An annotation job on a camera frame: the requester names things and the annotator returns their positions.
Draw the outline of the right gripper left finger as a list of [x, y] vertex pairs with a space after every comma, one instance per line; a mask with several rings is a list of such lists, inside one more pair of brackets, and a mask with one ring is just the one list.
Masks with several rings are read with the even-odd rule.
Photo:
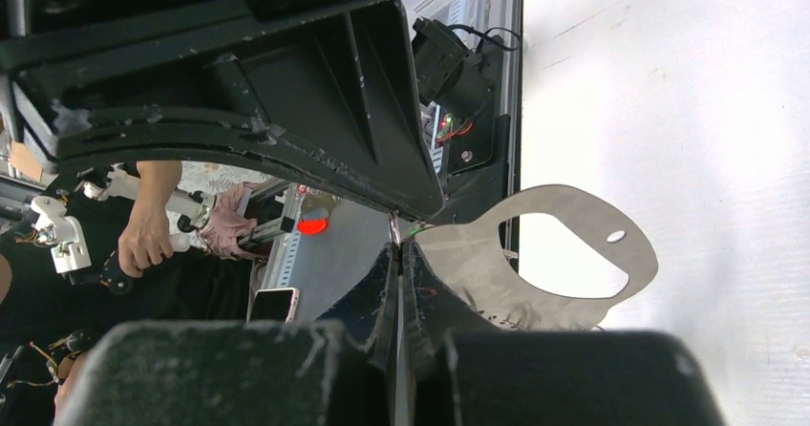
[[396, 275], [384, 245], [312, 321], [140, 321], [92, 350], [59, 425], [390, 425]]

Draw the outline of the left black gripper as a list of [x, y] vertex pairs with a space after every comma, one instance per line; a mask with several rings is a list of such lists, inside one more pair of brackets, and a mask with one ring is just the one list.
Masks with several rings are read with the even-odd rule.
[[401, 1], [246, 2], [1, 0], [3, 117], [50, 173], [217, 162], [435, 216]]

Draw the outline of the keyring with keys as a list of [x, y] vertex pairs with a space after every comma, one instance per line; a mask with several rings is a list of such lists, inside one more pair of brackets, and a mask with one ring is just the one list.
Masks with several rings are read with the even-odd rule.
[[631, 218], [564, 184], [520, 191], [471, 223], [412, 239], [463, 309], [505, 330], [590, 330], [659, 269]]

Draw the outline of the operator hand in background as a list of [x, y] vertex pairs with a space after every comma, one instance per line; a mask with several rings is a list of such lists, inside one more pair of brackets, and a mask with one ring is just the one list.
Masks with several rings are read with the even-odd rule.
[[140, 278], [146, 269], [171, 258], [174, 249], [165, 209], [136, 202], [118, 238], [117, 254], [121, 270], [133, 278]]

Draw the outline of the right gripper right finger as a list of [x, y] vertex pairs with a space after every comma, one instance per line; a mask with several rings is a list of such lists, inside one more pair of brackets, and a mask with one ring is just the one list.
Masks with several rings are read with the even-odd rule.
[[696, 360], [652, 331], [500, 330], [402, 247], [416, 425], [719, 425]]

